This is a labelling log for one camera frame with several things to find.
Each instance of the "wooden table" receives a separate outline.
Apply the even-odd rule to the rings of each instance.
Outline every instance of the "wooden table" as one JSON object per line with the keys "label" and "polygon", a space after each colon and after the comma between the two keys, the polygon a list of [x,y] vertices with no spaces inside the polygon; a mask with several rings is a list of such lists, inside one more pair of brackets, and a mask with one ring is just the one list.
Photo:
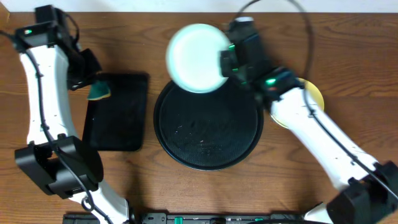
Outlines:
{"label": "wooden table", "polygon": [[[298,14],[250,14],[268,51],[302,72],[307,36]],[[101,152],[106,180],[140,212],[304,212],[337,191],[302,144],[265,118],[259,144],[241,163],[217,172],[175,162],[160,146],[152,115],[170,77],[165,50],[179,28],[193,23],[221,27],[232,14],[73,13],[80,43],[91,48],[104,71],[150,74],[145,140],[139,152]],[[381,163],[398,164],[398,14],[311,14],[316,52],[311,81],[324,95],[326,112]],[[33,24],[30,13],[13,13],[6,30]],[[61,223],[79,204],[46,196],[19,170],[14,150],[26,146],[29,105],[24,71],[11,44],[0,39],[0,223]],[[80,136],[88,89],[70,92]],[[384,223],[397,223],[398,213]]]}

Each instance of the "yellow bowl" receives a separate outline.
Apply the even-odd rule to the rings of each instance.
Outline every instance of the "yellow bowl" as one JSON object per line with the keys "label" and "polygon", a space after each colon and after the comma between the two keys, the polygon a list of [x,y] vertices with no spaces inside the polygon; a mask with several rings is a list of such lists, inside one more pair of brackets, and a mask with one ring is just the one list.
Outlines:
{"label": "yellow bowl", "polygon": [[[325,110],[325,102],[323,101],[323,97],[321,94],[321,91],[310,81],[304,80],[302,78],[297,78],[300,80],[300,82],[305,82],[305,88],[308,90],[309,94],[312,96],[313,100],[317,102],[319,108],[321,108],[323,111]],[[287,128],[287,126],[284,124],[283,121],[278,120],[274,118],[274,116],[271,114],[271,118],[279,125],[281,125],[284,128]]]}

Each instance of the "white backdrop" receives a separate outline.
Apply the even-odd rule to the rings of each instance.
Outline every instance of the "white backdrop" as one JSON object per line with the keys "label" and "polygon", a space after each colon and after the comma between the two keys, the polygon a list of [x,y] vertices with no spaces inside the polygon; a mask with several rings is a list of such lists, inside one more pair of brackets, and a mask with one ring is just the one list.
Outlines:
{"label": "white backdrop", "polygon": [[[53,4],[69,12],[236,12],[249,0],[0,0],[11,12]],[[398,0],[298,0],[308,12],[398,12]],[[286,0],[262,0],[249,12],[295,12]]]}

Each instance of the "round white plate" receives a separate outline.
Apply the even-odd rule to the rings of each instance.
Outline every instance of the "round white plate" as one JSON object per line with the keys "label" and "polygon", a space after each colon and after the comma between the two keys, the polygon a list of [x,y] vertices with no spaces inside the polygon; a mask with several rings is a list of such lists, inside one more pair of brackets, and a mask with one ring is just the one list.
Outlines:
{"label": "round white plate", "polygon": [[186,26],[170,40],[166,52],[167,70],[180,88],[209,93],[227,80],[221,75],[220,52],[228,46],[227,36],[213,26]]}

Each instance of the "black circular tray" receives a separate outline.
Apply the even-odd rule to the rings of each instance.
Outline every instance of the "black circular tray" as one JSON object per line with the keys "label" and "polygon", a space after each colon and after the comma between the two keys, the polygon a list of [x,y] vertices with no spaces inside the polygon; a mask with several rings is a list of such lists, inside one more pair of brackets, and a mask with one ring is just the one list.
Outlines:
{"label": "black circular tray", "polygon": [[263,122],[253,95],[230,81],[202,94],[170,82],[154,111],[155,133],[165,151],[199,170],[220,170],[242,161],[256,146]]}

